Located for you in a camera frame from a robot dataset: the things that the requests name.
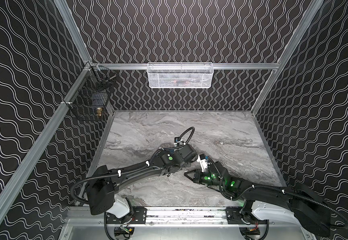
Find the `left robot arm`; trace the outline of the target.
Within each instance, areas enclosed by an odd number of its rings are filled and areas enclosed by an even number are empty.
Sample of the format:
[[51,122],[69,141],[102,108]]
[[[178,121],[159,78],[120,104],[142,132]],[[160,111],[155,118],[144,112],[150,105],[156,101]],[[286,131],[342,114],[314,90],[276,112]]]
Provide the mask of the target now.
[[189,144],[195,127],[185,130],[175,138],[175,145],[157,149],[148,160],[118,169],[99,167],[92,176],[77,181],[70,188],[70,196],[77,202],[89,205],[93,216],[111,214],[120,220],[129,221],[133,208],[119,191],[147,178],[167,176],[190,167],[198,153]]

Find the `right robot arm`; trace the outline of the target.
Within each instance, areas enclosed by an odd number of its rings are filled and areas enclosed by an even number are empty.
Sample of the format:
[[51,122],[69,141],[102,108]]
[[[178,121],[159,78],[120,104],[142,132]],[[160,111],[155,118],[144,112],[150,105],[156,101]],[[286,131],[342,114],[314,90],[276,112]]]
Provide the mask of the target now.
[[304,185],[293,188],[253,183],[230,175],[220,162],[211,163],[206,170],[196,169],[184,175],[195,184],[219,192],[227,200],[244,201],[240,215],[248,223],[269,220],[264,216],[265,211],[255,210],[255,202],[259,202],[290,212],[302,228],[319,237],[330,237],[335,229],[348,229],[348,219]]

